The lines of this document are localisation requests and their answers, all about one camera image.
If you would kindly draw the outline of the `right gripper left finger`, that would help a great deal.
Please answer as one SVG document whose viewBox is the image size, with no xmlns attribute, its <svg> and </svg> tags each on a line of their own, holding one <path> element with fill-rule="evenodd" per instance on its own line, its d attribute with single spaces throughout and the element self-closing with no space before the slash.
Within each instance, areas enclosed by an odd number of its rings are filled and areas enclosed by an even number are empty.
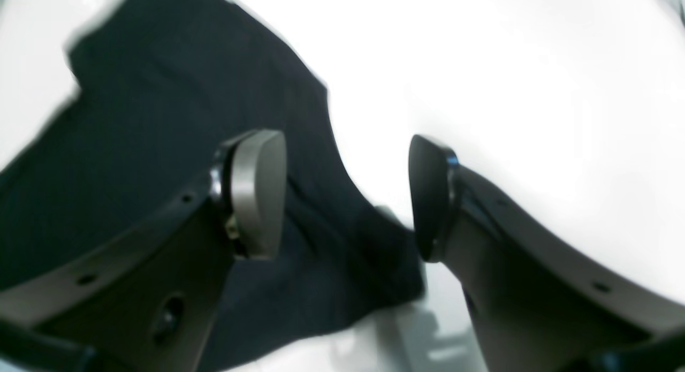
<svg viewBox="0 0 685 372">
<path fill-rule="evenodd" d="M 281 131 L 220 145 L 212 165 L 139 226 L 2 292 L 2 363 L 22 371 L 195 371 L 233 264 L 279 251 Z"/>
</svg>

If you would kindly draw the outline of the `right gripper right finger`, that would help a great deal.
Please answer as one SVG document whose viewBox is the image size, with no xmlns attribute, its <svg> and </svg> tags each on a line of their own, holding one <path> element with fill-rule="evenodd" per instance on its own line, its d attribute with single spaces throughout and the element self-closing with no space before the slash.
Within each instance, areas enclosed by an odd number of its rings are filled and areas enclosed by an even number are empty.
<svg viewBox="0 0 685 372">
<path fill-rule="evenodd" d="M 415 135 L 422 259 L 458 279 L 489 371 L 683 371 L 683 304 L 563 242 L 452 148 Z"/>
</svg>

